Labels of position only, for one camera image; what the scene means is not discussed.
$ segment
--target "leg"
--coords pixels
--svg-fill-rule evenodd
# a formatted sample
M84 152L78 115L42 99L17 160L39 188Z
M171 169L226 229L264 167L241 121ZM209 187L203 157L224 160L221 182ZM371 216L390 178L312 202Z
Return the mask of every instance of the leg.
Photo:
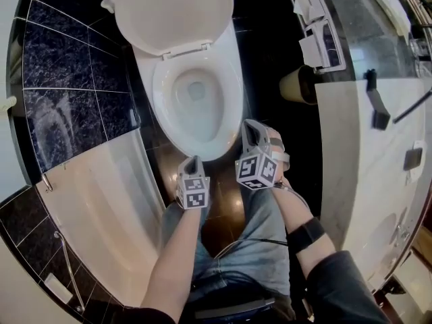
M286 242L284 221L271 191L248 192L244 196L246 227L239 240L265 238ZM290 258L286 246L239 242L220 260L220 269L245 273L269 290L290 295Z

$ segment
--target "toilet lid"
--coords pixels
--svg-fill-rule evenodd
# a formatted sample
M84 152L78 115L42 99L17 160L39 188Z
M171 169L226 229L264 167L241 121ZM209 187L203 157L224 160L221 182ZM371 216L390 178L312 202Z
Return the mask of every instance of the toilet lid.
M234 0L115 0L115 19L131 44L162 55L183 45L216 41L233 8Z

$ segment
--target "forearm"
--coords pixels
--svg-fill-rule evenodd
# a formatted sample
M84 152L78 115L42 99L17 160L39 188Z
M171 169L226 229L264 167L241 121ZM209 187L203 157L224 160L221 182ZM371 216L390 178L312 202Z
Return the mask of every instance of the forearm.
M273 194L281 210L288 233L293 232L313 218L312 213L295 194L278 188L273 189ZM321 236L308 248L300 251L297 258L305 278L320 261L334 252L335 247L327 234Z
M178 322L188 299L194 271L201 210L187 210L151 273L142 307L167 313Z

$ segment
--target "black sleeve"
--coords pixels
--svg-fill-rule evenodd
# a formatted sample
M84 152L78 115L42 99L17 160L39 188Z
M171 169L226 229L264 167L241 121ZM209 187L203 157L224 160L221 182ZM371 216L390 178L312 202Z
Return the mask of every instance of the black sleeve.
M125 308L115 313L111 324L176 324L166 313L153 308Z
M322 260L306 281L315 323L390 323L376 304L348 251Z

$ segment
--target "white wall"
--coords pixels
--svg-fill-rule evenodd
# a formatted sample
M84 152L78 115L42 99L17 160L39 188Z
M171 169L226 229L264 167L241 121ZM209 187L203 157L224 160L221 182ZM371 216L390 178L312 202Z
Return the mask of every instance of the white wall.
M7 48L19 0L0 0L0 101L7 97ZM0 202L26 185L7 114L0 112Z
M29 276L0 238L0 323L77 324Z

